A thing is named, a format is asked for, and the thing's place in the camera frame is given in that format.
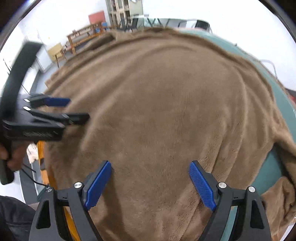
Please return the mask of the person's left hand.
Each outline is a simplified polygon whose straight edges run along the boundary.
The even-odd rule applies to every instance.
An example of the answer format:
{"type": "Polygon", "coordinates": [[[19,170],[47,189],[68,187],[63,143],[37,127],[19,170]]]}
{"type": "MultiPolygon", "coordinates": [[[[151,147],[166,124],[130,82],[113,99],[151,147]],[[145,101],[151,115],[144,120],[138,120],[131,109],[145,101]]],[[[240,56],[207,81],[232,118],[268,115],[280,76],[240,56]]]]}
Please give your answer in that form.
{"type": "Polygon", "coordinates": [[[30,142],[17,143],[16,148],[13,150],[11,157],[9,157],[8,151],[1,145],[1,159],[7,160],[7,166],[12,171],[19,171],[23,166],[23,159],[27,154],[27,147],[30,142]]]}

